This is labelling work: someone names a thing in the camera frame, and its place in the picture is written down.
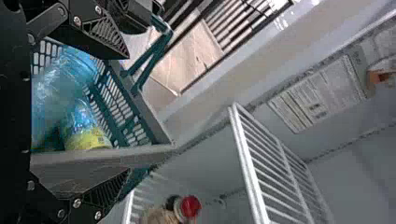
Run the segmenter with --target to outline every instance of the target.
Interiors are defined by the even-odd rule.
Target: white wire rack
[[[229,112],[255,224],[332,223],[304,162],[241,105]]]

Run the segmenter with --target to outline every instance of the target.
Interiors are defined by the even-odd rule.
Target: metal bracket
[[[32,173],[28,176],[28,188],[26,193],[26,211],[37,211],[37,216],[22,216],[22,223],[30,223],[33,220],[51,220],[55,223],[64,221],[68,216],[66,203],[59,201],[49,192]]]
[[[47,10],[26,23],[29,44],[34,46],[39,43],[42,38],[52,33],[67,19],[68,12],[63,4],[56,3],[52,7],[47,8]]]

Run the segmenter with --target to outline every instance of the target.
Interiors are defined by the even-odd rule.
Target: black metal frame
[[[64,36],[59,35],[59,30],[65,27],[73,31],[67,35],[82,36],[70,45],[98,58],[125,58],[129,52],[122,49],[122,39],[111,39],[114,35],[120,36],[120,31],[103,8],[96,10],[93,0],[60,0],[43,7],[46,8],[30,11],[26,20],[19,1],[0,1],[0,21],[3,22],[0,33],[4,34],[0,44],[0,102],[3,104],[0,118],[2,127],[7,130],[0,140],[3,151],[0,162],[3,180],[0,222],[97,223],[119,198],[130,169],[116,167],[107,172],[95,171],[96,175],[90,174],[87,178],[89,182],[87,179],[73,180],[72,183],[63,183],[64,189],[51,191],[30,173],[32,82],[29,53],[30,48],[46,35],[57,36],[58,40],[66,42]],[[71,20],[77,15],[79,25]],[[112,34],[93,36],[84,27],[86,23],[101,20],[113,25]],[[75,206],[76,199],[81,199],[79,206]]]

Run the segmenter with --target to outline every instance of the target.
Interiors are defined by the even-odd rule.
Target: yellow label
[[[64,148],[66,150],[89,150],[112,148],[112,146],[105,133],[99,127],[95,127],[83,133],[73,134],[65,141]]]

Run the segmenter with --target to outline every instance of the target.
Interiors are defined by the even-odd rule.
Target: green plastic crate
[[[39,73],[58,58],[63,47],[64,45],[62,43],[53,39],[45,38],[42,40],[39,45],[31,51],[32,74],[34,76],[40,76]],[[124,147],[127,147],[129,150],[134,150],[134,148],[141,146],[161,145],[164,147],[159,147],[158,152],[162,154],[158,155],[157,151],[154,151],[154,154],[157,153],[155,154],[157,158],[154,158],[153,160],[156,161],[155,163],[158,163],[157,161],[159,160],[166,160],[169,158],[171,156],[170,152],[173,149],[172,141],[161,122],[155,118],[155,113],[152,111],[150,106],[146,104],[142,96],[139,95],[140,93],[135,97],[130,91],[128,91],[134,85],[132,79],[130,77],[120,76],[121,69],[118,61],[95,60],[99,73],[94,77],[94,85],[92,87],[85,88],[84,91],[90,100],[92,110],[98,120],[98,123],[103,128],[114,147],[114,149],[111,150],[125,150]],[[142,149],[139,150],[140,154],[144,154]],[[60,154],[59,158],[54,159],[52,163],[46,163],[46,165],[52,165],[51,167],[61,167],[62,165],[68,164],[68,162],[73,162],[74,160],[77,160],[77,163],[80,162],[78,161],[80,159],[78,158],[78,155],[75,156],[73,154],[71,156],[71,153],[67,151],[63,152],[63,154],[64,155]],[[100,161],[101,158],[102,157],[96,160],[93,156],[89,157],[88,160]],[[155,164],[150,164],[149,160],[146,159],[141,159],[142,164],[140,165],[133,162],[129,163],[133,165],[134,169],[130,173],[128,180],[120,193],[119,198],[121,199],[124,198],[124,196],[129,193],[130,190],[133,189],[144,177],[146,177],[151,169],[156,167]],[[36,168],[38,173],[44,174],[44,171],[46,171],[45,176],[51,176],[51,178],[54,178],[57,175],[63,175],[60,173],[64,172],[53,172],[54,174],[47,175],[47,170],[49,168],[47,169],[46,165],[38,163],[38,165],[35,166],[35,160],[33,160],[33,164],[34,167],[38,167]],[[45,183],[50,183],[50,186],[53,184],[47,178],[44,178],[43,181]]]

